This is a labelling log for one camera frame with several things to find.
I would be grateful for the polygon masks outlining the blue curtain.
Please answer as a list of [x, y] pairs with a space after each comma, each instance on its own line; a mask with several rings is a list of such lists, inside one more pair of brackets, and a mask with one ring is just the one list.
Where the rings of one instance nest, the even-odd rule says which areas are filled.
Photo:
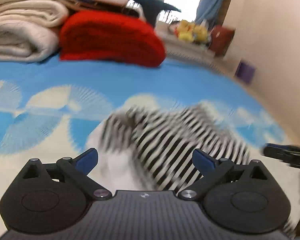
[[211, 27], [216, 21], [222, 3], [223, 0], [200, 0], [194, 20], [195, 24], [200, 25], [205, 22], [208, 27]]

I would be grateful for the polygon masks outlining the dark red cushion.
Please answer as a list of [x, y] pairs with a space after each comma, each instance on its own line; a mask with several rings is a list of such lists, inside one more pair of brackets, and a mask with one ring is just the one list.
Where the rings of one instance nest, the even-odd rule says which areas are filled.
[[215, 56], [224, 56], [234, 38], [235, 29], [215, 25], [210, 34], [209, 50], [214, 52]]

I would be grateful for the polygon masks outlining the blue patterned bed sheet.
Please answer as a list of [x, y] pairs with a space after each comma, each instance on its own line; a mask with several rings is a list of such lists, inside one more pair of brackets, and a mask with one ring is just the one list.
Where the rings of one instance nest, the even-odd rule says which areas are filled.
[[[32, 157], [44, 162], [97, 146], [100, 123], [132, 106], [202, 103], [257, 157], [267, 142], [294, 144], [243, 88], [205, 67], [171, 59], [157, 69], [113, 62], [0, 62], [0, 198]], [[5, 226], [0, 217], [0, 235]]]

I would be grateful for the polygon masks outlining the cream folded blanket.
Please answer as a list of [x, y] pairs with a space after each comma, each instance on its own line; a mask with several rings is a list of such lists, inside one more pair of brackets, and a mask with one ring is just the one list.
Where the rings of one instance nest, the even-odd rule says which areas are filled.
[[69, 11], [55, 0], [0, 0], [0, 61], [40, 62], [59, 47]]

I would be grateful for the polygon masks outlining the red folded blanket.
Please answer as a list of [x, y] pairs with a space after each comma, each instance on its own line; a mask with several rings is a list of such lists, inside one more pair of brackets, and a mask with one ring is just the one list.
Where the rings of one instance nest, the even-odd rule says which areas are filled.
[[108, 11], [80, 11], [59, 32], [63, 61], [110, 60], [157, 68], [166, 58], [162, 40], [139, 18]]

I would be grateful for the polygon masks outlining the striped white hooded cardigan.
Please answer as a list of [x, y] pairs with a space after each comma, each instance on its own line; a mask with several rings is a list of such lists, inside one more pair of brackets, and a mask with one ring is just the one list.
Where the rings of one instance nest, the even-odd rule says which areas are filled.
[[110, 114], [90, 134], [88, 148], [99, 153], [99, 174], [115, 189], [129, 179], [146, 190], [179, 192], [200, 179], [192, 154], [247, 164], [245, 142], [223, 128], [202, 103], [163, 110], [132, 106]]

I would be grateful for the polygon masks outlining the yellow plush toys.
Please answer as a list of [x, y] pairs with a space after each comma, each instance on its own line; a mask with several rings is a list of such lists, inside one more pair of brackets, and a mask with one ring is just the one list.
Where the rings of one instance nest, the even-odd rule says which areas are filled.
[[210, 41], [210, 33], [205, 26], [186, 20], [176, 24], [174, 34], [178, 40], [190, 43], [206, 44]]

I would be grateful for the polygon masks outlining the blue shark plush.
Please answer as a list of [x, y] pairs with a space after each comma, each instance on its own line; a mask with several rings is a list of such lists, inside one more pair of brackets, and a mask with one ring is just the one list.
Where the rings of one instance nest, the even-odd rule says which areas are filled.
[[181, 12], [181, 10], [177, 9], [173, 5], [167, 4], [162, 0], [133, 0], [142, 6], [143, 14], [147, 20], [147, 22], [155, 27], [157, 22], [157, 16], [161, 11], [177, 11]]

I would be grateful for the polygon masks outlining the purple box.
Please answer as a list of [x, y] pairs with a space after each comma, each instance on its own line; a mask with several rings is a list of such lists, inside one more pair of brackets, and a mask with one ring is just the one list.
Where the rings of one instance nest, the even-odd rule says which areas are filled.
[[235, 77], [241, 80], [243, 83], [249, 85], [251, 84], [256, 68], [252, 66], [249, 62], [240, 61], [235, 72]]

